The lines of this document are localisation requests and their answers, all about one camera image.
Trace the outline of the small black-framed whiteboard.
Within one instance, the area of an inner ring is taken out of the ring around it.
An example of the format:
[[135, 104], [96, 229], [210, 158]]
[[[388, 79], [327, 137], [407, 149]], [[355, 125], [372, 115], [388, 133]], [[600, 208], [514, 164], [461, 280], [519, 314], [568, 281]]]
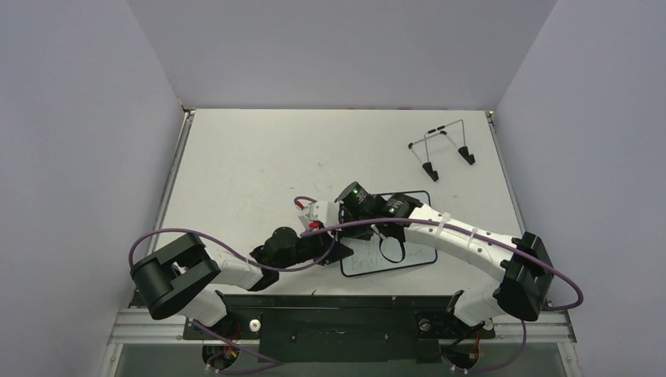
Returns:
[[373, 236], [370, 240], [340, 237], [340, 242], [351, 247], [354, 255], [341, 261], [341, 273], [345, 277], [356, 277], [434, 264], [437, 250], [415, 243], [399, 243], [389, 238]]

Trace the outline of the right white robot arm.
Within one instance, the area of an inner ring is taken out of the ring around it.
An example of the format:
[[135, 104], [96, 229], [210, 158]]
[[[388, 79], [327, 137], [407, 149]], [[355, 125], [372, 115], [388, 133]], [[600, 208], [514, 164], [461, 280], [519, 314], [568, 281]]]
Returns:
[[529, 232], [519, 238], [487, 232], [409, 194], [371, 194], [358, 182], [335, 199], [338, 219], [353, 232], [377, 232], [387, 239], [442, 251], [490, 278], [484, 287], [456, 292], [443, 314], [443, 325], [453, 335], [501, 315], [537, 320], [545, 306], [554, 274], [541, 239]]

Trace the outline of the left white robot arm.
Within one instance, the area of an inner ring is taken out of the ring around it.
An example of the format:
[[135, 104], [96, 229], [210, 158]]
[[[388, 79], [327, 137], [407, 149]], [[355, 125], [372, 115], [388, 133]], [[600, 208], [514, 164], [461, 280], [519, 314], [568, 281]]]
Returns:
[[337, 236], [319, 232], [300, 237], [289, 227], [280, 227], [249, 256], [193, 229], [178, 229], [179, 237], [157, 251], [135, 261], [139, 244], [156, 235], [150, 232], [130, 247], [130, 277], [154, 320], [181, 314], [202, 324], [216, 338], [229, 335], [234, 316], [214, 285], [263, 291], [275, 284], [281, 273], [295, 273], [329, 265], [353, 255], [351, 247]]

